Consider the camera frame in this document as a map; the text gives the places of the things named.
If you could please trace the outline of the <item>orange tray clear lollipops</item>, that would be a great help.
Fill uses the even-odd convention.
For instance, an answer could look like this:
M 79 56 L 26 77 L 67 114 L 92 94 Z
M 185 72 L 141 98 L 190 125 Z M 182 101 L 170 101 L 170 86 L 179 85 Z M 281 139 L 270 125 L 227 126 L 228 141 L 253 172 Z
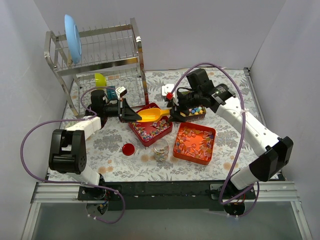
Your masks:
M 173 156 L 207 166 L 212 160 L 215 137 L 214 128 L 183 122 L 176 135 Z

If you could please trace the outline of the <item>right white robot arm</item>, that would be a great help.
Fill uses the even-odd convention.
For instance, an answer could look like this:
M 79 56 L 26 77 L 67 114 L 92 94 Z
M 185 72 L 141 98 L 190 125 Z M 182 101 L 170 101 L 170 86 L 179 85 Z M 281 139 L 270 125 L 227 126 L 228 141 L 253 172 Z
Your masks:
M 255 182 L 267 182 L 288 164 L 294 145 L 291 138 L 281 138 L 242 109 L 240 95 L 224 83 L 214 85 L 205 69 L 196 69 L 185 76 L 189 87 L 177 88 L 177 103 L 172 99 L 168 102 L 170 120 L 183 123 L 189 109 L 208 108 L 236 129 L 257 155 L 256 160 L 228 180 L 226 192 L 230 198 L 239 198 Z

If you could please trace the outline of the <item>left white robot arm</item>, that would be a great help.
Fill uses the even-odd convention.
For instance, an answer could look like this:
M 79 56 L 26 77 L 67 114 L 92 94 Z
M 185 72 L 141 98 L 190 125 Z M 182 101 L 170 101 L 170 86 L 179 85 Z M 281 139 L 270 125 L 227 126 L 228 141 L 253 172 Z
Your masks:
M 124 98 L 127 89 L 123 86 L 114 90 L 116 103 L 109 103 L 103 89 L 95 88 L 90 94 L 91 104 L 85 107 L 83 118 L 76 119 L 71 127 L 56 129 L 52 133 L 48 165 L 53 171 L 66 174 L 82 184 L 90 184 L 89 194 L 95 200 L 106 196 L 103 177 L 87 165 L 86 140 L 104 127 L 108 118 L 118 117 L 121 123 L 132 123 L 142 119 Z

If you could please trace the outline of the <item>red tray swirl lollipops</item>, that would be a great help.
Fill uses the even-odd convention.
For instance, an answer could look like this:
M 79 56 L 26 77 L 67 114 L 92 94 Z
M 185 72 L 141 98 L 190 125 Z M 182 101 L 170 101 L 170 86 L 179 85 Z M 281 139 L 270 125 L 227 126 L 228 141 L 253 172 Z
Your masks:
M 151 146 L 173 130 L 173 123 L 169 122 L 167 116 L 163 116 L 156 122 L 132 122 L 128 125 L 145 147 Z

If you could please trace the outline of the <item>yellow plastic scoop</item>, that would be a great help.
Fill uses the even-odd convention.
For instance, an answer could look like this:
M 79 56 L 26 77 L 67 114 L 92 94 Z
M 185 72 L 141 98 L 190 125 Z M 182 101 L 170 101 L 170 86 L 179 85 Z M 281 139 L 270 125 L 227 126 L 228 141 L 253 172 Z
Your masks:
M 148 108 L 139 111 L 137 114 L 141 117 L 139 123 L 157 122 L 164 116 L 170 115 L 171 109 Z

